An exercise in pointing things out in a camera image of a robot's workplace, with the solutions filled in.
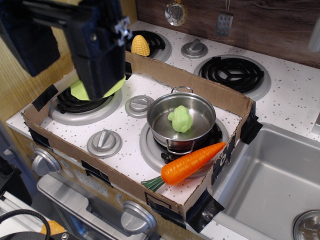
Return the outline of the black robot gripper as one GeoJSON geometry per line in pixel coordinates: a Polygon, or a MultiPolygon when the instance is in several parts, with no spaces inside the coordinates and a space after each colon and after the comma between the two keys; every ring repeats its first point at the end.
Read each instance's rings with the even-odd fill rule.
{"type": "Polygon", "coordinates": [[[82,0],[71,5],[53,0],[24,0],[31,19],[64,31],[73,64],[88,98],[101,99],[125,76],[129,17],[118,0],[82,0]]]}

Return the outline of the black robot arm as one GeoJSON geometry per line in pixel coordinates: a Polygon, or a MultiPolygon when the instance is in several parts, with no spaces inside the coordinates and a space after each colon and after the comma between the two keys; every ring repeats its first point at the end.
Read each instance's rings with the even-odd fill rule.
{"type": "Polygon", "coordinates": [[[3,0],[0,37],[21,67],[35,77],[60,58],[53,28],[62,29],[87,97],[104,97],[125,76],[130,19],[118,0],[3,0]]]}

